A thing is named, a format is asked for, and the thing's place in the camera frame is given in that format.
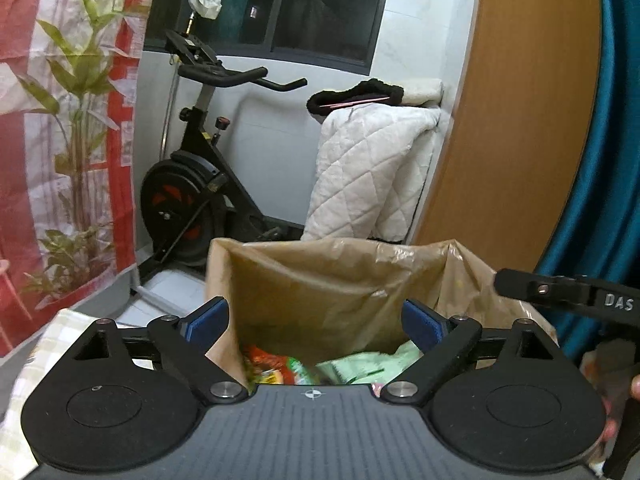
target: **tiled wall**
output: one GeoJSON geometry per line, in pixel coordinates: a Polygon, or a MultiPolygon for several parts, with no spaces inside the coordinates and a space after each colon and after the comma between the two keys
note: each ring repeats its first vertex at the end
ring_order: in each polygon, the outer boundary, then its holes
{"type": "MultiPolygon", "coordinates": [[[[472,8],[473,0],[386,0],[370,76],[389,82],[421,76],[442,78],[446,86],[443,105],[447,100],[452,103],[466,51],[472,8]]],[[[365,77],[276,60],[226,56],[221,59],[234,70],[263,65],[269,69],[269,78],[277,82],[308,79],[305,88],[285,94],[254,85],[220,89],[209,111],[211,120],[217,115],[232,120],[219,146],[262,211],[304,223],[314,184],[320,131],[319,124],[306,112],[306,101],[315,92],[346,89],[365,77]]],[[[172,70],[167,54],[143,54],[134,141],[136,199],[144,174],[158,161],[172,70]]],[[[199,89],[197,83],[180,82],[169,152],[177,149],[184,129],[177,111],[193,105],[199,89]]],[[[140,247],[148,237],[140,218],[137,224],[140,247]]]]}

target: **white blanket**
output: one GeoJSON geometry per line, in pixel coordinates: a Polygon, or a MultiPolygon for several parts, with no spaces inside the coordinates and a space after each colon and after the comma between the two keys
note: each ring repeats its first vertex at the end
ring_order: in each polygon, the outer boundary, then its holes
{"type": "Polygon", "coordinates": [[[365,104],[322,124],[303,240],[406,237],[432,163],[440,109],[365,104]]]}
{"type": "Polygon", "coordinates": [[[425,103],[440,104],[442,99],[442,79],[419,77],[391,84],[404,88],[402,104],[405,106],[422,106],[425,103]]]}

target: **triangular opening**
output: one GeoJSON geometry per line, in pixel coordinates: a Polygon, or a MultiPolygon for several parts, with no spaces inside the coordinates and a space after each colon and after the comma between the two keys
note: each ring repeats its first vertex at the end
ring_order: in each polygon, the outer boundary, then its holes
{"type": "Polygon", "coordinates": [[[75,359],[76,361],[88,361],[89,359],[105,359],[109,357],[109,345],[107,335],[97,332],[91,340],[82,347],[75,359]]]}
{"type": "Polygon", "coordinates": [[[520,357],[529,359],[553,359],[549,350],[545,348],[542,341],[533,332],[523,332],[520,340],[520,357]]]}

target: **hand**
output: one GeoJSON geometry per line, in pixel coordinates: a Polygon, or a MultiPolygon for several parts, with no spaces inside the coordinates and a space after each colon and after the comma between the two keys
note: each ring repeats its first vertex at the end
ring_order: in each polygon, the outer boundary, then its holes
{"type": "MultiPolygon", "coordinates": [[[[635,400],[640,402],[640,375],[635,376],[634,380],[631,381],[630,394],[635,400]]],[[[607,410],[607,415],[609,415],[611,403],[607,399],[603,400],[605,409],[607,410]]],[[[613,420],[608,419],[604,430],[602,431],[601,439],[603,441],[610,440],[616,434],[617,430],[618,425],[613,420]]]]}

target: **wooden door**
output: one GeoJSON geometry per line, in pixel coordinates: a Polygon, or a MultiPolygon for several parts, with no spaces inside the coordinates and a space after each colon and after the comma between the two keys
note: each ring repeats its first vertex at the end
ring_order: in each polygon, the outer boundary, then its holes
{"type": "Polygon", "coordinates": [[[456,238],[496,269],[534,269],[574,182],[599,53],[600,0],[479,0],[415,244],[456,238]]]}

